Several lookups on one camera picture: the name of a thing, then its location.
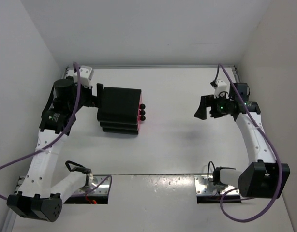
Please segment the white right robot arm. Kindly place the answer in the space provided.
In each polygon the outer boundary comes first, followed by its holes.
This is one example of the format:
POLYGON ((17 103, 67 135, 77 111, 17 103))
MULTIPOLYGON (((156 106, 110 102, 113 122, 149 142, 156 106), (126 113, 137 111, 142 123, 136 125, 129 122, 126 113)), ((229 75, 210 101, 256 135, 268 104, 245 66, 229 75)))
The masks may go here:
POLYGON ((272 148, 261 134, 263 128, 258 103, 249 100, 246 83, 234 83, 229 87, 224 81, 217 80, 210 84, 215 92, 201 96, 194 116, 205 120, 208 107, 212 118, 231 115, 240 129, 249 160, 248 167, 242 172, 235 168, 217 167, 211 181, 214 185, 233 186, 243 197, 272 198, 280 172, 272 148))

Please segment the pink top drawer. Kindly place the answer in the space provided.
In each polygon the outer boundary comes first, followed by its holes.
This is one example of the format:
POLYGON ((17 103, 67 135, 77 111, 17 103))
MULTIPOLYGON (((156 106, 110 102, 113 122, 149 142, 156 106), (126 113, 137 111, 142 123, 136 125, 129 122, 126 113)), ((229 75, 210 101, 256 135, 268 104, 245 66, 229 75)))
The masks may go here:
POLYGON ((145 109, 145 104, 143 103, 143 98, 140 97, 140 101, 139 101, 139 109, 140 110, 144 110, 145 109))

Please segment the black drawer cabinet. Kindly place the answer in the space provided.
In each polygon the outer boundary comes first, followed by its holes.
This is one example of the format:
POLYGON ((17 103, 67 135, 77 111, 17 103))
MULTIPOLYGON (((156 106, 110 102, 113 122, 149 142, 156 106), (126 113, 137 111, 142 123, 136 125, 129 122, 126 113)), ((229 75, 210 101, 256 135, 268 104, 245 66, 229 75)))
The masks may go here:
POLYGON ((97 121, 104 132, 138 135, 142 90, 104 87, 97 121))

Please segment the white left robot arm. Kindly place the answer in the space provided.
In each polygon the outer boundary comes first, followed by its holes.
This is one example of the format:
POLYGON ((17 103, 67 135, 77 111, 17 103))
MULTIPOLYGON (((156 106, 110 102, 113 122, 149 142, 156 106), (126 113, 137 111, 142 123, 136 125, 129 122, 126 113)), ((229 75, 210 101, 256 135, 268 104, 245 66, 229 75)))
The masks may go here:
POLYGON ((82 107, 97 107, 89 80, 82 84, 71 78, 55 81, 42 111, 38 143, 29 170, 16 194, 7 198, 8 207, 22 218, 54 222, 63 204, 79 189, 90 187, 91 169, 67 161, 69 174, 56 185, 52 177, 58 156, 68 139, 75 114, 82 107))

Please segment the pink drawer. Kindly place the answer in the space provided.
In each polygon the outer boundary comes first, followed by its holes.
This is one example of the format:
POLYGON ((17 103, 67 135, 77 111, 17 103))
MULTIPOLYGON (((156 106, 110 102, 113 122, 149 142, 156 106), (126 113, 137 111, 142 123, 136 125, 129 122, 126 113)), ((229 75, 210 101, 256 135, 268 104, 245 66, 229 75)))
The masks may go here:
POLYGON ((139 120, 140 120, 141 122, 144 122, 144 121, 146 120, 146 117, 145 117, 145 116, 140 116, 139 120))
POLYGON ((146 114, 146 112, 145 112, 145 110, 140 110, 140 111, 139 111, 139 114, 140 114, 141 116, 144 116, 144 115, 146 114))
POLYGON ((139 101, 139 109, 140 110, 144 110, 145 109, 145 104, 143 103, 143 98, 140 97, 140 101, 139 101))

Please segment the pink bottom drawer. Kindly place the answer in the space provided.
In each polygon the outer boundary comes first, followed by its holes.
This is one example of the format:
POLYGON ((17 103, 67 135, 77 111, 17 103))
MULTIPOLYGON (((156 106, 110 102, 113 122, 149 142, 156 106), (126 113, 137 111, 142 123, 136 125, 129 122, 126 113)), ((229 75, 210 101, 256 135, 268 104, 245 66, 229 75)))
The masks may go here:
POLYGON ((139 120, 140 120, 141 122, 144 122, 144 121, 146 120, 146 117, 145 117, 145 116, 140 116, 139 120))

